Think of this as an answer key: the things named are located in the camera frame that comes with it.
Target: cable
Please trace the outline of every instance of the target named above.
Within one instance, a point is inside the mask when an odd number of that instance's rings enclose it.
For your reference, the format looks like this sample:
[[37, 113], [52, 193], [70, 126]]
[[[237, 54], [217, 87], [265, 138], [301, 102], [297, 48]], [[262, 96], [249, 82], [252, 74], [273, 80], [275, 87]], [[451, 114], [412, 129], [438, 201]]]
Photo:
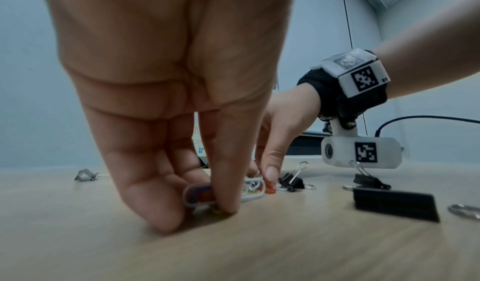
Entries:
[[393, 123], [393, 122], [397, 122], [397, 121], [401, 121], [401, 120], [407, 120], [407, 119], [440, 119], [440, 120], [451, 120], [451, 121], [460, 121], [460, 122], [466, 122], [466, 123], [480, 124], [479, 120], [462, 118], [462, 117], [442, 116], [442, 115], [409, 115], [409, 116], [402, 116], [402, 117], [394, 118], [394, 119], [392, 119], [392, 120], [390, 120], [386, 123], [383, 123], [382, 126], [380, 126], [375, 131], [375, 137], [380, 137], [380, 132], [388, 124]]

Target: table surface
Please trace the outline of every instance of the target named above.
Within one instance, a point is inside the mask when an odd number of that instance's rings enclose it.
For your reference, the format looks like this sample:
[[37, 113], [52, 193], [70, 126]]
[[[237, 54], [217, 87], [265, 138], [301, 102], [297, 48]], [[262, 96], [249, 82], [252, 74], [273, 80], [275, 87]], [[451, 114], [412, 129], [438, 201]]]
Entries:
[[432, 193], [434, 223], [355, 210], [342, 185], [356, 171], [309, 163], [301, 176], [316, 190], [266, 195], [228, 218], [200, 210], [170, 236], [131, 213], [109, 178], [4, 172], [0, 280], [480, 280], [480, 222], [447, 211], [480, 205], [479, 166], [370, 169], [393, 189]]

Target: black wrist strap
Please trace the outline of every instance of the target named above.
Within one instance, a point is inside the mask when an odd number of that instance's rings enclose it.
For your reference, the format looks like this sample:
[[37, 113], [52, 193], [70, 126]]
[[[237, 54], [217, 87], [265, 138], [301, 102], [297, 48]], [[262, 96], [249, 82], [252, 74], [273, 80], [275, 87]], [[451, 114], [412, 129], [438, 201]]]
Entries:
[[337, 97], [342, 94], [342, 88], [336, 78], [320, 68], [307, 72], [298, 81], [297, 86], [303, 83], [308, 83], [315, 88], [320, 97], [319, 118], [329, 118], [338, 115]]

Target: colorful paper clip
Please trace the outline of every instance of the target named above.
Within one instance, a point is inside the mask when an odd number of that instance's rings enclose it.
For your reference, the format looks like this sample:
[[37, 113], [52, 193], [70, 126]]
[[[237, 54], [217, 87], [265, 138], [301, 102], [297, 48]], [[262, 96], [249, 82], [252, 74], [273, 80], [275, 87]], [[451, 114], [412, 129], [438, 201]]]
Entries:
[[[241, 201], [249, 201], [259, 199], [265, 195], [265, 181], [262, 178], [246, 179], [243, 187], [243, 193]], [[187, 186], [183, 190], [181, 197], [183, 205], [188, 208], [196, 208], [199, 206], [213, 206], [216, 201], [199, 201], [199, 196], [202, 192], [211, 191], [212, 186], [209, 183], [206, 184], [192, 184]]]

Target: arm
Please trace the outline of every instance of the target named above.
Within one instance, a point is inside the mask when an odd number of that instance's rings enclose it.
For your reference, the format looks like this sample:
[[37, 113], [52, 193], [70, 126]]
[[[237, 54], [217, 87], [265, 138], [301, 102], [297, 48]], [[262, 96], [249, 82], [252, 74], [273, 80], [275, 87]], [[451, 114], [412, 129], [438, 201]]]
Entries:
[[480, 71], [480, 0], [456, 0], [439, 13], [373, 50], [401, 97]]

